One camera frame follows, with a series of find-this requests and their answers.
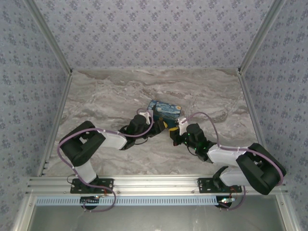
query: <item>gray marble tabletop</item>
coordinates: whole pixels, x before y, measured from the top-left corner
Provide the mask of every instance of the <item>gray marble tabletop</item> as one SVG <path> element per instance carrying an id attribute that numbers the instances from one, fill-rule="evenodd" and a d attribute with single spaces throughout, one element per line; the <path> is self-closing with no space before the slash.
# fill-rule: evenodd
<path id="1" fill-rule="evenodd" d="M 150 69 L 74 71 L 47 176 L 67 176 L 72 170 L 56 153 L 59 140 L 89 120 L 96 127 L 118 130 L 138 108 L 151 100 L 182 107 L 189 116 L 208 113 L 216 123 L 223 145 L 245 146 L 256 142 L 244 95 L 232 69 Z M 216 141 L 210 122 L 199 115 L 205 136 Z M 214 174 L 221 166 L 200 161 L 183 145 L 174 147 L 168 131 L 126 151 L 99 148 L 91 162 L 99 175 Z"/>

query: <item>floral wallpaper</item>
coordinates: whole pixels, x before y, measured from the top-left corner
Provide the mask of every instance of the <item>floral wallpaper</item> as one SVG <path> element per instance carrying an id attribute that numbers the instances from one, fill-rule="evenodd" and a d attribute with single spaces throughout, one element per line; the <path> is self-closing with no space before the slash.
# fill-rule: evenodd
<path id="1" fill-rule="evenodd" d="M 308 230 L 308 2 L 287 0 L 245 79 L 269 150 L 287 168 L 303 230 Z"/>
<path id="2" fill-rule="evenodd" d="M 238 67 L 272 0 L 35 0 L 71 68 Z"/>
<path id="3" fill-rule="evenodd" d="M 35 176 L 66 74 L 22 0 L 0 1 L 0 230 Z"/>

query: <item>patterned wallpaper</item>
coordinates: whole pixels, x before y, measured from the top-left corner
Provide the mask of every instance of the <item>patterned wallpaper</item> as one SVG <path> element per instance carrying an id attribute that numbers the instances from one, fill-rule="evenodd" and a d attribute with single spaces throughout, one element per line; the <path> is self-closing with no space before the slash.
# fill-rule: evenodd
<path id="1" fill-rule="evenodd" d="M 71 68 L 238 67 L 272 0 L 36 0 Z"/>
<path id="2" fill-rule="evenodd" d="M 245 74 L 269 150 L 308 230 L 308 2 L 287 0 Z"/>
<path id="3" fill-rule="evenodd" d="M 22 0 L 0 1 L 0 230 L 36 175 L 66 74 Z"/>

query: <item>blue box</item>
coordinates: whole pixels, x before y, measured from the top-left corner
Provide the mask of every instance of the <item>blue box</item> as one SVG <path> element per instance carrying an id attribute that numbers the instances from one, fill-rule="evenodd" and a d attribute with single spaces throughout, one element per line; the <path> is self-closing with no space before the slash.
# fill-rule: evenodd
<path id="1" fill-rule="evenodd" d="M 180 106 L 157 100 L 152 100 L 148 106 L 148 110 L 153 110 L 154 121 L 163 120 L 168 125 L 168 128 L 176 127 L 181 109 Z"/>

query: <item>gray floor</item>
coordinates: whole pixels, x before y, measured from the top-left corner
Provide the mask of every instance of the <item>gray floor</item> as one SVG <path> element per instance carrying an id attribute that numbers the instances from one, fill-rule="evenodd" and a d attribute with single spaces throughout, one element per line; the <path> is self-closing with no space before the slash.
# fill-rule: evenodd
<path id="1" fill-rule="evenodd" d="M 35 208 L 29 231 L 284 231 L 275 196 L 248 196 L 234 211 L 215 206 L 118 206 L 84 213 L 79 206 Z"/>
<path id="2" fill-rule="evenodd" d="M 151 100 L 182 107 L 182 115 L 198 111 L 215 121 L 224 145 L 246 146 L 256 142 L 244 95 L 235 69 L 101 70 L 74 71 L 61 124 L 46 176 L 68 176 L 72 170 L 56 153 L 59 140 L 85 120 L 100 128 L 118 130 L 129 124 L 138 108 Z M 216 141 L 212 125 L 199 123 L 205 135 Z M 184 146 L 173 147 L 168 131 L 126 151 L 100 148 L 91 162 L 99 175 L 212 175 L 220 166 L 204 163 Z"/>

